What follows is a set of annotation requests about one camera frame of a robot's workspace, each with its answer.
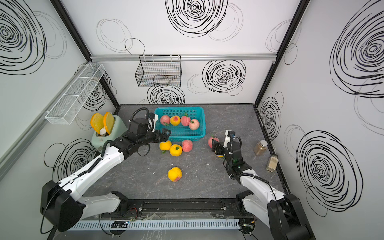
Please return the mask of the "yellow peach with leaf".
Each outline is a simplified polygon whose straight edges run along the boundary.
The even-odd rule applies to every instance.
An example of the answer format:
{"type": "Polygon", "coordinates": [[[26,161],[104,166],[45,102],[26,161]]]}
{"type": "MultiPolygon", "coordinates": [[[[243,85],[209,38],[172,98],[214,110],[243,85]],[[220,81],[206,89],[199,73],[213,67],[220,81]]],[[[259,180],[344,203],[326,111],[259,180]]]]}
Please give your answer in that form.
{"type": "Polygon", "coordinates": [[[183,148],[180,145],[174,144],[171,145],[169,152],[171,156],[179,157],[183,153],[183,148]]]}

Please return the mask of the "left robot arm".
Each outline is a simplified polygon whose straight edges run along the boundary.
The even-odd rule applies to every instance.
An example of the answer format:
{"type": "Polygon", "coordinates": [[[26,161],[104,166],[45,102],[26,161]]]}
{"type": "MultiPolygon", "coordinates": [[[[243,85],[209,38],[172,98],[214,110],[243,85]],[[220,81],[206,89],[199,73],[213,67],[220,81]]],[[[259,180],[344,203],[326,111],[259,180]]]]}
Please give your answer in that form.
{"type": "Polygon", "coordinates": [[[49,181],[42,187],[40,212],[43,220],[52,224],[51,232],[65,232],[82,219],[114,213],[128,212],[126,197],[118,191],[96,197],[84,193],[109,170],[138,152],[142,146],[168,141],[171,131],[155,130],[157,116],[130,120],[130,128],[113,141],[107,141],[102,152],[80,170],[61,179],[49,181]]]}

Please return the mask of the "yellow toast slice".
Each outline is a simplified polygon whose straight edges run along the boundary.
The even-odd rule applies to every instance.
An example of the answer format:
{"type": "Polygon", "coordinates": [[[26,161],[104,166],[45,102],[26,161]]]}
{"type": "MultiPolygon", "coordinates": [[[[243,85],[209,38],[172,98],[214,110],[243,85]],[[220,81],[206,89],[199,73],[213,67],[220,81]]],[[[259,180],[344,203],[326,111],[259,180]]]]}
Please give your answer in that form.
{"type": "Polygon", "coordinates": [[[104,118],[103,118],[103,124],[104,124],[104,130],[106,131],[106,133],[108,135],[111,134],[111,132],[113,130],[114,123],[115,123],[115,118],[114,118],[113,114],[110,112],[105,113],[104,118]]]}
{"type": "Polygon", "coordinates": [[[90,120],[91,127],[99,134],[101,134],[101,130],[104,128],[104,116],[100,113],[95,113],[90,120]]]}

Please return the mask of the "yellow toast slice left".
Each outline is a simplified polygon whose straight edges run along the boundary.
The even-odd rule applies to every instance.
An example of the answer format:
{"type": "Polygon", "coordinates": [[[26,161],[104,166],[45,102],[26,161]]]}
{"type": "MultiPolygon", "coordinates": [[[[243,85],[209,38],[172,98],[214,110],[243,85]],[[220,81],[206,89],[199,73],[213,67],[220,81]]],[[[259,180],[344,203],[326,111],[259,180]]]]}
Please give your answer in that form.
{"type": "Polygon", "coordinates": [[[95,113],[90,120],[91,127],[99,134],[101,134],[101,130],[104,128],[104,116],[100,113],[95,113]]]}

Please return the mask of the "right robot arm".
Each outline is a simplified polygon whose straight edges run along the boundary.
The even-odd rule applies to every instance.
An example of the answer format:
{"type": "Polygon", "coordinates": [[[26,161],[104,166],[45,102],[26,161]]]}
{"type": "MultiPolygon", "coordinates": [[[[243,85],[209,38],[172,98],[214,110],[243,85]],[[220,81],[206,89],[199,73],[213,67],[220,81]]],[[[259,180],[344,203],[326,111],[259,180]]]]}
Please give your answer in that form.
{"type": "Polygon", "coordinates": [[[212,141],[212,152],[222,157],[229,177],[248,189],[237,197],[245,212],[269,227],[275,240],[314,240],[315,235],[300,200],[278,191],[261,178],[242,157],[241,142],[212,141]]]}

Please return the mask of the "yellow toast slice right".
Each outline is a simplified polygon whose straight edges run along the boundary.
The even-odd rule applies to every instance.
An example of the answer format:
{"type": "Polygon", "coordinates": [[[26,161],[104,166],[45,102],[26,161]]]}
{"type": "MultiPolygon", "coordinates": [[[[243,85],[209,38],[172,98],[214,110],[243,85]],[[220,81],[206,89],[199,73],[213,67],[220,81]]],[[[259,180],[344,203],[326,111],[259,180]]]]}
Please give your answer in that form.
{"type": "Polygon", "coordinates": [[[106,131],[106,133],[108,135],[111,134],[111,132],[113,130],[114,123],[115,123],[115,118],[114,118],[113,114],[110,112],[105,113],[104,118],[103,118],[103,124],[104,124],[104,130],[106,131]]]}

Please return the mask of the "yellow peach red spot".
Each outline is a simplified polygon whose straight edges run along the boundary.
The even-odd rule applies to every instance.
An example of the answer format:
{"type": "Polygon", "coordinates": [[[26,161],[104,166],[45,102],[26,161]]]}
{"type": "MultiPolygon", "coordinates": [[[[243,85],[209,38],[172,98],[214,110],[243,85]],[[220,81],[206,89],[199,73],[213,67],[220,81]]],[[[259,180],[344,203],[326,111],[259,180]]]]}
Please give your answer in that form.
{"type": "Polygon", "coordinates": [[[181,123],[181,118],[179,116],[173,116],[170,118],[170,123],[172,126],[178,126],[181,123]]]}

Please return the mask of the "mint green toaster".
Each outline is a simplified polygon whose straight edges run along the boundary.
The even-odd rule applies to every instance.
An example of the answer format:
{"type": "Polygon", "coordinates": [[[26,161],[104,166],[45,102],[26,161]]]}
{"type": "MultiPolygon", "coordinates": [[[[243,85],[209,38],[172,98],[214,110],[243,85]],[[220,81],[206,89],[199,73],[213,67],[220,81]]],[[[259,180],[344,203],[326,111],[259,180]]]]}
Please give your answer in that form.
{"type": "Polygon", "coordinates": [[[110,135],[108,133],[105,133],[104,135],[99,135],[97,132],[94,132],[92,135],[91,143],[93,147],[99,152],[101,152],[105,141],[113,141],[128,130],[125,123],[119,116],[113,115],[113,117],[115,119],[115,123],[110,135]]]}

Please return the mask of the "yellow peach front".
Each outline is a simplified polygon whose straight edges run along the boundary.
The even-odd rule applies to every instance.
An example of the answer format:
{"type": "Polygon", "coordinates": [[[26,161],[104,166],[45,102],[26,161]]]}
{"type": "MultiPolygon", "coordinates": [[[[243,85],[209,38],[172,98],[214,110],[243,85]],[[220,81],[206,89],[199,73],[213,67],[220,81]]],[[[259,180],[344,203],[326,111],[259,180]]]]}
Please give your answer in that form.
{"type": "Polygon", "coordinates": [[[182,171],[179,167],[174,167],[168,171],[168,178],[172,182],[177,182],[182,178],[182,171]]]}

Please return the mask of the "pink peach front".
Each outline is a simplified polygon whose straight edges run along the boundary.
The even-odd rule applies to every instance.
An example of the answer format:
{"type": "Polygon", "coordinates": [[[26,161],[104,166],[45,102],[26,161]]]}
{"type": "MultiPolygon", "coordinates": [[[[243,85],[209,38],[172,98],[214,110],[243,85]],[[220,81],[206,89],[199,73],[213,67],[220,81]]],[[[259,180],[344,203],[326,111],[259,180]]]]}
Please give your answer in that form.
{"type": "Polygon", "coordinates": [[[192,120],[189,122],[189,128],[190,128],[192,131],[196,131],[199,127],[200,127],[200,122],[199,122],[197,119],[192,119],[192,120]]]}

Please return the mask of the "small brown glass bottle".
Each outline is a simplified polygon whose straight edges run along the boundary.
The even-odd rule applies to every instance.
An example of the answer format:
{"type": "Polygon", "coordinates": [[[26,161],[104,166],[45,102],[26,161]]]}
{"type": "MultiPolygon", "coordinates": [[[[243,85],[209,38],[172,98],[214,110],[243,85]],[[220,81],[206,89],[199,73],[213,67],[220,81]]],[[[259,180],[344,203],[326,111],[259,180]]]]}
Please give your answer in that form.
{"type": "Polygon", "coordinates": [[[268,142],[266,140],[261,140],[254,147],[254,153],[256,156],[262,155],[268,149],[268,142]]]}

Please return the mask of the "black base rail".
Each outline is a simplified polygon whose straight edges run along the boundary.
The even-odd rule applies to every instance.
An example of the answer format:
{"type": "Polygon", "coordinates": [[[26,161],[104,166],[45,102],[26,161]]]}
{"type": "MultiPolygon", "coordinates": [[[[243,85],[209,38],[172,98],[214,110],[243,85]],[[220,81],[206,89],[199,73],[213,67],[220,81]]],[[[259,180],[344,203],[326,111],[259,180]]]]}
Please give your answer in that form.
{"type": "Polygon", "coordinates": [[[116,213],[101,214],[103,218],[144,218],[150,213],[213,213],[224,217],[267,217],[266,206],[260,207],[252,199],[128,199],[116,213]]]}

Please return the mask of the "pink peach with leaf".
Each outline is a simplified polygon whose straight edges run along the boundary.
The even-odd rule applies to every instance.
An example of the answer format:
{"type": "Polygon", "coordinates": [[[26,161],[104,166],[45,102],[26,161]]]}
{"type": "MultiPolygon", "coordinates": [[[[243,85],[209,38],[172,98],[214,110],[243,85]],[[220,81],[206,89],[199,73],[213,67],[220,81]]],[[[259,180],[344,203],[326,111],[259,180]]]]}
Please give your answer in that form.
{"type": "Polygon", "coordinates": [[[190,121],[191,121],[191,118],[189,117],[189,114],[188,114],[188,113],[185,113],[185,114],[181,117],[181,124],[182,124],[184,127],[188,127],[190,121]]]}

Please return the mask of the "pale beige glass bottle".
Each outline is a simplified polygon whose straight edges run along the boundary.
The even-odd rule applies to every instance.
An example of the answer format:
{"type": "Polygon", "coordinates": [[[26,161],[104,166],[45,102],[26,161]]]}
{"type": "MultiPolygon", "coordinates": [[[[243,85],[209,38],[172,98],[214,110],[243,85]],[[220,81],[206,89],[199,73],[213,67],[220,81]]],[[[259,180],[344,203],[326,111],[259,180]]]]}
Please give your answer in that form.
{"type": "Polygon", "coordinates": [[[266,166],[266,170],[273,173],[276,170],[278,163],[279,163],[278,155],[275,155],[275,154],[271,155],[269,157],[269,160],[268,160],[268,163],[266,166]]]}

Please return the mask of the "teal plastic basket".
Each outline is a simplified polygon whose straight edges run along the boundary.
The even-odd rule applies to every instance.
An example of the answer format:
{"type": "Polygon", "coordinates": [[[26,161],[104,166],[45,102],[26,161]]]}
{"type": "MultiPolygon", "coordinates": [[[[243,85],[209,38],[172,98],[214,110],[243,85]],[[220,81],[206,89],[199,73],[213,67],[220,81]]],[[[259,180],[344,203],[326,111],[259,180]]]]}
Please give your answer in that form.
{"type": "Polygon", "coordinates": [[[155,114],[158,115],[159,118],[162,116],[178,116],[181,118],[187,114],[191,120],[196,119],[200,123],[197,130],[191,130],[189,126],[185,127],[181,123],[178,126],[173,126],[172,124],[164,126],[160,120],[158,120],[155,129],[160,131],[162,129],[170,130],[171,135],[169,140],[171,142],[182,142],[183,140],[199,141],[206,135],[205,112],[201,107],[162,107],[156,108],[155,114]]]}

